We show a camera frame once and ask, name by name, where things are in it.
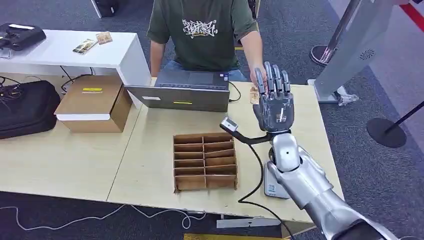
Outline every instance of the person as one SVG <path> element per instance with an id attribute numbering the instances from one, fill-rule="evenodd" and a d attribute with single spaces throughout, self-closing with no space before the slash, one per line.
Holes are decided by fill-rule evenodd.
<path id="1" fill-rule="evenodd" d="M 154 0 L 147 37 L 152 77 L 171 37 L 175 58 L 164 69 L 228 72 L 229 80 L 245 81 L 234 49 L 240 40 L 251 81 L 258 84 L 255 68 L 266 79 L 262 39 L 247 0 Z"/>

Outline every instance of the white cable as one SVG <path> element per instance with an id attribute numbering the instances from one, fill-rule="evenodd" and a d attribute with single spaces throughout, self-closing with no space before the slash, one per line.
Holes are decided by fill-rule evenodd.
<path id="1" fill-rule="evenodd" d="M 40 80 L 40 81 L 43 81 L 41 78 L 39 78 L 38 76 L 26 76 L 25 78 L 24 78 L 24 80 L 26 80 L 26 79 L 28 79 L 28 78 L 36 78 L 36 79 L 38 79 L 38 80 Z"/>
<path id="2" fill-rule="evenodd" d="M 403 237 L 399 238 L 399 240 L 410 239 L 410 238 L 415 238 L 415 239 L 418 239 L 418 240 L 423 240 L 422 238 L 419 238 L 419 237 L 416 237 L 416 236 L 403 236 Z"/>
<path id="3" fill-rule="evenodd" d="M 121 210 L 121 209 L 122 209 L 123 207 L 125 207 L 125 206 L 127 206 L 127 204 L 123 204 L 123 205 L 121 205 L 120 207 L 118 207 L 117 209 L 115 209 L 114 211 L 112 211 L 111 213 L 109 213 L 109 214 L 107 214 L 107 215 L 105 215 L 105 216 L 103 216 L 103 217 L 88 216 L 88 217 L 80 218 L 80 219 L 77 219 L 77 220 L 73 220 L 73 221 L 68 222 L 68 223 L 66 223 L 66 224 L 64 224 L 64 225 L 62 225 L 62 226 L 59 226 L 59 227 L 36 226 L 36 227 L 30 227 L 30 228 L 26 228 L 26 227 L 22 226 L 22 225 L 21 225 L 21 223 L 19 222 L 19 208 L 18 208 L 18 207 L 16 207 L 16 206 L 4 206 L 4 207 L 0 207 L 0 210 L 2 210 L 2 209 L 15 209 L 15 210 L 16 210 L 16 223 L 17 223 L 17 225 L 18 225 L 21 229 L 23 229 L 23 230 L 25 230 L 25 231 L 32 231 L 32 230 L 36 230 L 36 229 L 59 230 L 59 229 L 62 229 L 62 228 L 64 228 L 64 227 L 66 227 L 66 226 L 69 226 L 69 225 L 71 225 L 71 224 L 74 224 L 74 223 L 77 223 L 77 222 L 81 222 L 81 221 L 84 221 L 84 220 L 88 220 L 88 219 L 103 220 L 103 219 L 105 219 L 105 218 L 107 218 L 107 217 L 109 217 L 109 216 L 111 216 L 111 215 L 113 215 L 113 214 L 117 213 L 119 210 Z M 204 213 L 204 215 L 203 215 L 202 217 L 189 216 L 187 213 L 185 213 L 185 212 L 183 212 L 183 211 L 181 211 L 181 210 L 177 210 L 177 209 L 167 209 L 167 210 L 163 210 L 163 211 L 157 212 L 157 213 L 155 213 L 155 214 L 153 214 L 153 215 L 149 216 L 149 215 L 145 214 L 144 212 L 142 212 L 141 210 L 137 209 L 135 206 L 133 206 L 133 205 L 130 205 L 130 206 L 131 206 L 133 209 L 135 209 L 137 212 L 139 212 L 139 213 L 143 214 L 145 217 L 147 217 L 147 218 L 149 218 L 149 219 L 150 219 L 150 218 L 153 218 L 153 217 L 155 217 L 155 216 L 157 216 L 157 215 L 160 215 L 160 214 L 162 214 L 162 213 L 170 212 L 170 211 L 174 211 L 174 212 L 182 213 L 183 215 L 185 215 L 185 217 L 184 217 L 184 218 L 182 219 L 182 221 L 181 221 L 181 225 L 182 225 L 182 227 L 183 227 L 184 229 L 189 229 L 189 228 L 191 227 L 191 225 L 192 225 L 192 221 L 190 220 L 190 218 L 192 218 L 192 219 L 196 219 L 196 220 L 202 220 L 202 219 L 204 219 L 204 218 L 205 218 L 205 216 L 206 216 L 206 212 Z M 184 221 L 185 221 L 186 219 L 188 219 L 188 226 L 184 226 Z"/>

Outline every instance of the silver robotic arm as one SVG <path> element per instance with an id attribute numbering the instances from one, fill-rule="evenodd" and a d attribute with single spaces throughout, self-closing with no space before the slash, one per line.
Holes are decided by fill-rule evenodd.
<path id="1" fill-rule="evenodd" d="M 266 136 L 247 138 L 227 117 L 221 128 L 248 144 L 271 143 L 266 167 L 301 210 L 305 210 L 328 240 L 397 240 L 384 226 L 369 220 L 333 191 L 324 170 L 296 142 L 290 127 L 294 122 L 293 95 L 286 71 L 265 62 L 268 91 L 256 69 L 259 105 L 253 111 Z"/>

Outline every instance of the cardboard organizer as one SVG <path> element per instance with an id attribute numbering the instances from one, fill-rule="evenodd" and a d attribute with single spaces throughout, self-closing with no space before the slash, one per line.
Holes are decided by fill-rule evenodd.
<path id="1" fill-rule="evenodd" d="M 175 191 L 237 188 L 233 137 L 226 133 L 173 136 Z"/>

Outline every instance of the laptop keyboard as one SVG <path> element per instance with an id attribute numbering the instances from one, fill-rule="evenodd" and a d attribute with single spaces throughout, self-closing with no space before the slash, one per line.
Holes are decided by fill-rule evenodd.
<path id="1" fill-rule="evenodd" d="M 208 90 L 226 90 L 225 86 L 210 86 L 210 85 L 191 85 L 178 83 L 160 83 L 162 88 L 180 88 L 180 89 L 208 89 Z"/>

